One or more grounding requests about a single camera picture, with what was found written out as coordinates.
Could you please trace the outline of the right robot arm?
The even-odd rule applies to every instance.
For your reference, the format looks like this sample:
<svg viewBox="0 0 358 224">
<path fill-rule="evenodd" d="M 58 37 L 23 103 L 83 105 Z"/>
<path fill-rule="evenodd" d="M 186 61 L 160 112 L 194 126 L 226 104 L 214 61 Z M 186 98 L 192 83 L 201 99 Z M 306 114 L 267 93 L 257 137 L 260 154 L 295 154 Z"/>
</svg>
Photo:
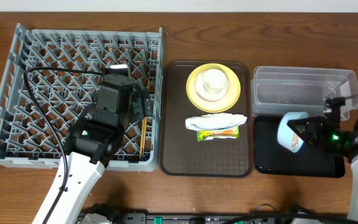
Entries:
<svg viewBox="0 0 358 224">
<path fill-rule="evenodd" d="M 310 117 L 307 112 L 285 114 L 279 124 L 277 140 L 291 152 L 299 151 L 305 143 L 346 157 L 352 171 L 351 205 L 347 217 L 358 221 L 358 119 L 352 131 L 340 129 L 341 108 L 350 98 L 326 98 L 323 116 Z"/>
</svg>

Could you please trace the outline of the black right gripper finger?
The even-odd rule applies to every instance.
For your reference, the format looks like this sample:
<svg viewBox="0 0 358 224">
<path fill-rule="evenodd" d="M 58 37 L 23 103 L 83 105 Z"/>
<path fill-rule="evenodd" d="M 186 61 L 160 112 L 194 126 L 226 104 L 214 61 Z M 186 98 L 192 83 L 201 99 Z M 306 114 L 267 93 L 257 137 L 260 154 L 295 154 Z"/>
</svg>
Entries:
<svg viewBox="0 0 358 224">
<path fill-rule="evenodd" d="M 318 122 L 314 118 L 293 119 L 287 122 L 288 127 L 307 144 L 315 145 L 318 133 Z"/>
<path fill-rule="evenodd" d="M 328 120 L 348 120 L 350 111 L 358 109 L 358 96 L 325 98 L 323 113 Z"/>
</svg>

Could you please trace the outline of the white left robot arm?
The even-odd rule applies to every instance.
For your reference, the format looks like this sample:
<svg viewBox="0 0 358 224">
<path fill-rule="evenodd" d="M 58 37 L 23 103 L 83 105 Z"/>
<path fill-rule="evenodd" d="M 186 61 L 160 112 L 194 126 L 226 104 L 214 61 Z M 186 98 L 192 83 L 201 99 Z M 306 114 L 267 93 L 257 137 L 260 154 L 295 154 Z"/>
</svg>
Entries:
<svg viewBox="0 0 358 224">
<path fill-rule="evenodd" d="M 131 103 L 146 92 L 133 85 L 101 85 L 69 129 L 57 174 L 34 223 L 74 223 L 91 189 L 126 142 Z"/>
</svg>

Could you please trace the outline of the light blue bowl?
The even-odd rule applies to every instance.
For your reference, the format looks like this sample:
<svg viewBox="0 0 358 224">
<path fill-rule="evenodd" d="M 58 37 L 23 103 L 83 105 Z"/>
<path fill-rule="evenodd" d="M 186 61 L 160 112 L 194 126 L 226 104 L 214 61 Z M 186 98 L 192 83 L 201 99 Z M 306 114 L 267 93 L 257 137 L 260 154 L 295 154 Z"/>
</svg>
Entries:
<svg viewBox="0 0 358 224">
<path fill-rule="evenodd" d="M 280 121 L 277 131 L 277 141 L 285 149 L 296 153 L 303 145 L 303 140 L 300 139 L 295 132 L 287 125 L 291 120 L 307 118 L 307 112 L 289 112 L 286 113 Z"/>
</svg>

